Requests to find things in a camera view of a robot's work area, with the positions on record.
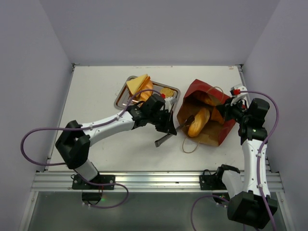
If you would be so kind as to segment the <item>fake sandwich wedge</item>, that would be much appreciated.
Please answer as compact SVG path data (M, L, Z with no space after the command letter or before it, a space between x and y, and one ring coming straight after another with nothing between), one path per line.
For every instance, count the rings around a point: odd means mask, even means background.
M139 92L149 80L150 76L148 74L144 74L126 81L126 86L130 96L133 96L135 93Z

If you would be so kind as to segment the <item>red paper bag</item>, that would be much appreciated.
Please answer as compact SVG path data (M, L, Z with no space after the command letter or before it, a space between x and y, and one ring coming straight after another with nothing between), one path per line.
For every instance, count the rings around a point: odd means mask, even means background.
M220 146L235 125L233 119L226 121L218 111L218 106L229 98L220 87L194 80L177 114L179 124L183 124L190 116L194 119L181 129L186 137L198 144Z

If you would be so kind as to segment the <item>brown seeded bread slice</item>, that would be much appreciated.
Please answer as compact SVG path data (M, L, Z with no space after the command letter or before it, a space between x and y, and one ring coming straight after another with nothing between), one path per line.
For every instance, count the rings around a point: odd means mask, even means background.
M174 90L164 87L160 90L160 94L164 96L164 98L169 98L174 96Z

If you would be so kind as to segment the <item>golden baguette roll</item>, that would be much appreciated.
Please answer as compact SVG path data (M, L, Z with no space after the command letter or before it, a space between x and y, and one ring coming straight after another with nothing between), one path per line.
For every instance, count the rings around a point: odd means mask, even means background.
M197 137L209 119L210 111L207 108L201 108L195 115L194 121L191 123L188 129L188 135L190 137Z

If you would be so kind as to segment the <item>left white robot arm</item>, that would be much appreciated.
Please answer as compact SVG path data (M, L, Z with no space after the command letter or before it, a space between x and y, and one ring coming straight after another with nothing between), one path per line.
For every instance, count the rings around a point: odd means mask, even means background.
M55 147L67 167L81 176L84 185L95 189L99 186L100 177L97 168L88 159L90 147L112 135L147 124L154 125L159 132L176 135L172 111L174 101L173 97L153 94L146 101L127 104L120 113L106 119L85 124L73 120L66 125Z

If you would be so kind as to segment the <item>long glazed bread loaf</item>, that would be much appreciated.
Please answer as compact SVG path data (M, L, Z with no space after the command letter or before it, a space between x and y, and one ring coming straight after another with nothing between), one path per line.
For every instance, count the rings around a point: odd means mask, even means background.
M153 93L153 83L151 80L148 80L145 85L141 88L142 92L138 96L139 101L147 101Z

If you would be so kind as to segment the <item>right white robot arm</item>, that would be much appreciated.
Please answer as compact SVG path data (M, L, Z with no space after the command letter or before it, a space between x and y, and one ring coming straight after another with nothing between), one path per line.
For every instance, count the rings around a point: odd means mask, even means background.
M263 229L278 209L276 200L271 199L266 175L266 149L268 136L263 127L269 103L255 98L249 106L245 100L230 98L217 106L226 121L239 124L238 134L244 154L244 177L232 166L222 165L214 177L215 185L227 189L229 220Z

